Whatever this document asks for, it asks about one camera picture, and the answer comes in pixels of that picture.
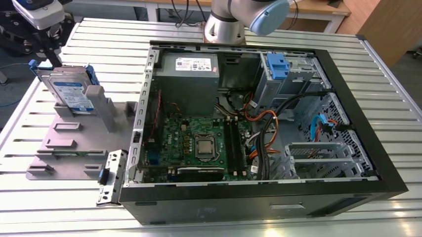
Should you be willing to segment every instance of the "grey plastic stand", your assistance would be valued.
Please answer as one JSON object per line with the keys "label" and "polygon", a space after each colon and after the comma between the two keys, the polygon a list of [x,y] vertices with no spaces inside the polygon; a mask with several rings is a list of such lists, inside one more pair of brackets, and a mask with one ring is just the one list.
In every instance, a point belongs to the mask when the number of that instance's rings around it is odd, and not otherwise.
{"label": "grey plastic stand", "polygon": [[55,106],[57,115],[27,170],[31,180],[97,179],[108,152],[129,148],[137,103],[112,103],[99,85],[89,85],[85,95],[96,115]]}

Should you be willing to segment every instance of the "metal bracket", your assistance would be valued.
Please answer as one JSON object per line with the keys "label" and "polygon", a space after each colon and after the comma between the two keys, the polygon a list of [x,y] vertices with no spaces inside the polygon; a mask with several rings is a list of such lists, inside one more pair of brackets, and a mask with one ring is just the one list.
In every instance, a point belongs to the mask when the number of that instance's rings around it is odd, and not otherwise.
{"label": "metal bracket", "polygon": [[120,206],[119,196],[127,161],[127,151],[109,152],[105,167],[100,171],[100,195],[97,206]]}

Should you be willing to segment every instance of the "cpu socket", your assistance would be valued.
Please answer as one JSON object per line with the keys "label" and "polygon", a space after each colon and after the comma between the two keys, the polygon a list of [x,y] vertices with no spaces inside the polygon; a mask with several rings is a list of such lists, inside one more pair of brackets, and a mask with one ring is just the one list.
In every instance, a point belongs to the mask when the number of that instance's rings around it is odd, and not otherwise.
{"label": "cpu socket", "polygon": [[215,159],[215,137],[212,135],[195,136],[195,157],[203,162]]}

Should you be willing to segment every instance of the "ram slot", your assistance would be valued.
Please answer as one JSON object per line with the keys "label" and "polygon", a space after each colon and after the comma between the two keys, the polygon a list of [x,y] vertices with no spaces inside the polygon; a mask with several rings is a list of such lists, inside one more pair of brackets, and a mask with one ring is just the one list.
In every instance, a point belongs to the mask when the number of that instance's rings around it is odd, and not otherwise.
{"label": "ram slot", "polygon": [[232,174],[236,171],[236,166],[235,166],[235,157],[234,157],[234,153],[232,153],[232,144],[231,144],[230,121],[224,121],[224,145],[226,145],[226,158],[227,158],[228,174]]}
{"label": "ram slot", "polygon": [[242,144],[240,144],[240,133],[238,129],[238,121],[231,121],[231,146],[235,160],[235,167],[238,175],[243,175],[244,164],[243,164],[243,153],[242,153]]}

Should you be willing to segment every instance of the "power supply label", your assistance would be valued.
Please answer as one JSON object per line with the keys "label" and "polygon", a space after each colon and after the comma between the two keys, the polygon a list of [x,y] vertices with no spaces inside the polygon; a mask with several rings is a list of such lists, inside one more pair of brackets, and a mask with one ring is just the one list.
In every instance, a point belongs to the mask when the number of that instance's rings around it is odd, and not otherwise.
{"label": "power supply label", "polygon": [[211,72],[211,59],[210,58],[178,58],[176,71]]}
{"label": "power supply label", "polygon": [[91,100],[84,95],[84,86],[79,82],[53,82],[56,92],[75,113],[83,114],[93,110]]}

